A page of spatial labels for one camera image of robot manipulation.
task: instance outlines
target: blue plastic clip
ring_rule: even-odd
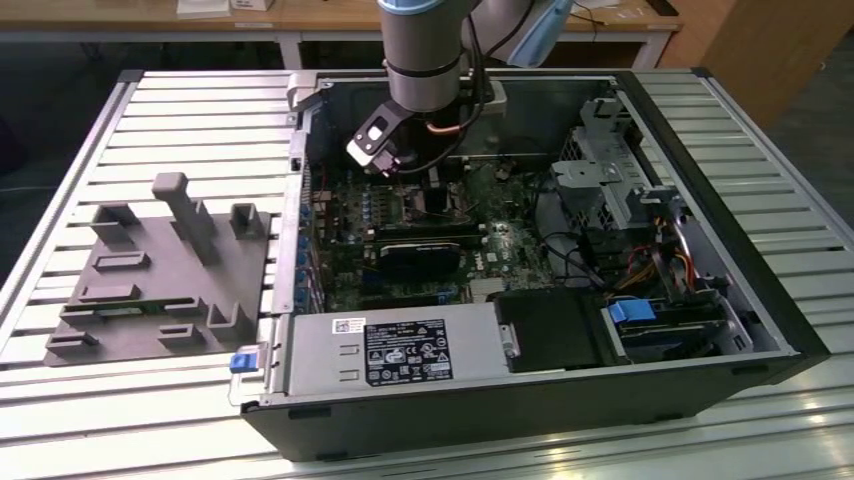
[[[229,363],[232,373],[258,372],[258,352],[236,353]]]
[[[609,306],[614,323],[656,320],[656,310],[649,300],[620,300]]]

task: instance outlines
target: white paper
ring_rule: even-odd
[[[232,0],[232,8],[237,10],[260,10],[270,9],[274,0]]]
[[[229,0],[178,0],[178,18],[220,18],[232,15]]]

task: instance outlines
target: power supply label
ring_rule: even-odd
[[[445,320],[366,325],[365,365],[373,387],[452,380]]]

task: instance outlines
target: wooden desk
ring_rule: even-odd
[[[377,0],[284,0],[282,27],[298,32],[284,44],[289,68],[302,65],[300,43],[305,41],[381,41]],[[588,17],[586,10],[578,15]],[[656,13],[647,0],[624,0],[618,7],[593,10],[594,19],[605,25],[570,17],[560,42],[594,41],[637,43],[641,48],[636,68],[656,68],[673,32],[683,28],[680,17]]]
[[[277,0],[268,12],[236,10],[232,17],[179,20],[177,0],[0,0],[0,41],[169,42],[273,41],[285,65],[304,68],[304,41],[380,41],[377,0]],[[647,0],[596,9],[597,27],[568,22],[562,42],[642,44],[636,67],[653,68],[683,21],[663,17]]]

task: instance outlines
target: barcode sticker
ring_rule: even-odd
[[[333,333],[362,333],[365,318],[337,318],[333,320]]]

